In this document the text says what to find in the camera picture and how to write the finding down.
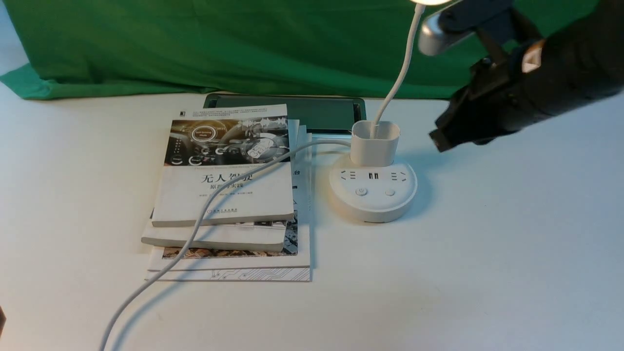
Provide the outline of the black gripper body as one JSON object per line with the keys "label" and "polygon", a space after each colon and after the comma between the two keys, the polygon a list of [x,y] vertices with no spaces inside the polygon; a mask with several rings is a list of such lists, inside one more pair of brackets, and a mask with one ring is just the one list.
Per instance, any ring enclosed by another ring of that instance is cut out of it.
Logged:
{"label": "black gripper body", "polygon": [[544,38],[521,42],[511,51],[492,37],[480,37],[488,55],[470,68],[470,82],[451,98],[451,144],[488,144],[499,137],[546,120],[531,96],[535,87],[526,82],[523,58]]}

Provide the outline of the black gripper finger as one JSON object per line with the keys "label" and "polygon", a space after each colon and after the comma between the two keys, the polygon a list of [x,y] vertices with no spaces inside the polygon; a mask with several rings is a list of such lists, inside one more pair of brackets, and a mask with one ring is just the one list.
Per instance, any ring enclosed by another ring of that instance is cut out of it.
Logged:
{"label": "black gripper finger", "polygon": [[462,144],[475,143],[473,101],[451,100],[446,110],[435,120],[429,137],[437,151],[445,153]]}

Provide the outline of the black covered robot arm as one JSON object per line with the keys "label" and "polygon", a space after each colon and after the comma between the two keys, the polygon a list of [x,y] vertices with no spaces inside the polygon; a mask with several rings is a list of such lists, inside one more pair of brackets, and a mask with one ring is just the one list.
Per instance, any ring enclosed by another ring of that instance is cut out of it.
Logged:
{"label": "black covered robot arm", "polygon": [[460,0],[426,18],[419,51],[436,56],[476,35],[487,56],[450,98],[429,137],[438,151],[483,146],[623,91],[623,2],[548,37],[511,0]]}

